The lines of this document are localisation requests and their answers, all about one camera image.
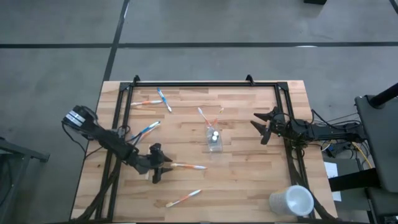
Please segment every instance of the gray floor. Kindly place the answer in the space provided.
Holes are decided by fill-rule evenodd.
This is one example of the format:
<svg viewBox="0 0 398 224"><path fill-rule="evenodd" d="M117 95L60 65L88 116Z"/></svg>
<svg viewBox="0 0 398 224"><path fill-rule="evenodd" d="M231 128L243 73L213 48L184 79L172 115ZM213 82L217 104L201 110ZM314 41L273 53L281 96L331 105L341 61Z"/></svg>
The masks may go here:
<svg viewBox="0 0 398 224"><path fill-rule="evenodd" d="M111 43L123 0L0 0L0 44ZM131 0L120 42L398 41L388 0ZM119 49L111 80L305 80L326 119L397 82L398 47ZM68 219L83 154L60 127L95 108L109 49L0 49L0 136L51 153L33 162L13 223ZM82 138L75 136L83 144Z"/></svg>

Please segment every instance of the black floor line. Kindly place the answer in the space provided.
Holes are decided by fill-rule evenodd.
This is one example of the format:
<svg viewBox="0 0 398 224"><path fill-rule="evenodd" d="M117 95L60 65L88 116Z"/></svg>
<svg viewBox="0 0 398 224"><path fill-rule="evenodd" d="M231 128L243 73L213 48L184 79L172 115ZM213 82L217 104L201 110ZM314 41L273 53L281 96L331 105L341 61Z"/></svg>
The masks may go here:
<svg viewBox="0 0 398 224"><path fill-rule="evenodd" d="M112 44L0 44L0 49L103 49L111 47Z"/></svg>
<svg viewBox="0 0 398 224"><path fill-rule="evenodd" d="M120 39L121 29L115 38ZM117 49L177 49L235 47L398 47L398 42L193 42L193 43L113 43L113 44L0 44L0 49L92 49L111 48L108 63L114 61Z"/></svg>
<svg viewBox="0 0 398 224"><path fill-rule="evenodd" d="M204 43L125 43L120 49L177 49L228 47L398 47L398 42L204 42Z"/></svg>
<svg viewBox="0 0 398 224"><path fill-rule="evenodd" d="M394 10L396 11L396 13L398 14L398 5L396 0L390 0L390 3L392 5L392 7L394 8Z"/></svg>
<svg viewBox="0 0 398 224"><path fill-rule="evenodd" d="M106 63L103 81L109 81L111 77L114 58L116 56L116 51L118 50L119 40L122 34L124 19L127 14L127 8L129 7L129 2L130 0L124 0L123 2L122 11L120 13L120 18L118 22L118 27L116 28L116 33L114 35L111 52L109 53L108 62Z"/></svg>

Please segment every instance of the wooden tabletop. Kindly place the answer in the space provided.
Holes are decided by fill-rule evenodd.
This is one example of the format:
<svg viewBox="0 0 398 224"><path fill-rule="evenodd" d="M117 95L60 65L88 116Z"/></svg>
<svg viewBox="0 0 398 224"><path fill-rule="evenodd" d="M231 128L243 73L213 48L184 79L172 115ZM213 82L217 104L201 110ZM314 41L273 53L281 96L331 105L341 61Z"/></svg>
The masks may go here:
<svg viewBox="0 0 398 224"><path fill-rule="evenodd" d="M287 82L295 117L310 120L310 106L303 81ZM99 123L104 128L112 125L118 89L119 82L104 82L97 109ZM159 142L164 154L174 162L207 166L208 169L176 168L163 174L158 184L152 184L153 171L149 175L139 175L133 167L122 165L114 210L115 222L296 220L292 216L271 212L268 202L272 192L290 186L283 140L272 134L268 145L260 145L261 137L249 122L263 123L253 113L268 113L276 105L273 88L163 87L162 91L173 113L169 113L163 103L138 106L130 111L129 125L133 134L154 121L161 121L160 127L137 145L140 153L147 154L149 146ZM134 88L134 102L159 99L154 87ZM215 119L221 107L224 108L223 114L219 115L222 153L208 152L205 123L198 114L198 107L208 119ZM98 147L97 142L91 142L88 152ZM83 213L98 193L105 155L106 151L102 149L84 162L72 218ZM326 210L336 216L319 147L306 148L304 161L311 190ZM197 189L202 189L202 192L165 208L166 203Z"/></svg>

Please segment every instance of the white plastic cup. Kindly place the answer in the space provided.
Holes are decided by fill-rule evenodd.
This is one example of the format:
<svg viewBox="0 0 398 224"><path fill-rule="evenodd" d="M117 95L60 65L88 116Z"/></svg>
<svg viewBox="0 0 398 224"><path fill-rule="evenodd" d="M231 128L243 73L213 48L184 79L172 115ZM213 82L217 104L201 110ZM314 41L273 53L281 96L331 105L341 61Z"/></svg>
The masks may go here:
<svg viewBox="0 0 398 224"><path fill-rule="evenodd" d="M313 198L305 187L293 185L272 193L269 205L279 215L304 216L313 210Z"/></svg>

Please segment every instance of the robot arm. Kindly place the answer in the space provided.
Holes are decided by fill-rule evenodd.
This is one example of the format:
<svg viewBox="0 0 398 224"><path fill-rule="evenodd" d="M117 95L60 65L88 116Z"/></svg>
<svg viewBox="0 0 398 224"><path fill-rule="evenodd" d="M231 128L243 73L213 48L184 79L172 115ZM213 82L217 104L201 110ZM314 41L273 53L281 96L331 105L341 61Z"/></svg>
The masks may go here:
<svg viewBox="0 0 398 224"><path fill-rule="evenodd" d="M133 166L140 174L145 174L149 169L157 169L164 162L171 162L171 159L160 150L159 143L150 147L150 154L139 155L135 144L124 140L124 133L102 128L98 124L97 115L86 106L75 106L62 119L62 124L80 133L87 140L97 140L101 146L111 151L125 164ZM160 180L160 175L161 173L156 177L157 181L153 180L154 183Z"/></svg>
<svg viewBox="0 0 398 224"><path fill-rule="evenodd" d="M261 144L268 143L271 133L290 140L292 145L297 147L305 147L312 141L342 139L349 142L363 142L366 140L362 125L354 122L330 126L312 124L302 119L285 121L285 114L281 113L278 107L275 107L270 113L255 113L254 115L263 121L270 121L268 128L266 125L251 121L263 136Z"/></svg>

